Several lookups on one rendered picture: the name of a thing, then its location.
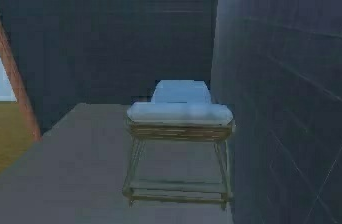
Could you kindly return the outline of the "wooden chair with pale cushions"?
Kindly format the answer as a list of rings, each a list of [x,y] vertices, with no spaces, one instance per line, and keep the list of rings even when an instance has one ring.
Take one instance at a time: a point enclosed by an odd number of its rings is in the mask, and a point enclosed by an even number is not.
[[[236,123],[232,111],[215,102],[205,82],[161,80],[148,101],[135,102],[127,109],[125,122],[132,146],[122,194],[129,203],[149,200],[227,207],[233,198],[228,138],[235,132]],[[221,181],[135,181],[136,169],[148,140],[212,143]]]

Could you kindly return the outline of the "brown wooden door frame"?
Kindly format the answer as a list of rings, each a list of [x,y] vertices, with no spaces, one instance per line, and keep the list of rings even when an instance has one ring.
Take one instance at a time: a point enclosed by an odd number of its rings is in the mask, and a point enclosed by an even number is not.
[[[40,126],[37,122],[36,115],[31,106],[29,96],[24,86],[24,81],[19,72],[18,66],[14,59],[6,32],[3,28],[0,20],[0,59],[4,66],[6,75],[11,84],[12,90],[16,97],[19,110],[25,119],[26,125],[28,126],[34,141],[40,141],[42,134]]]

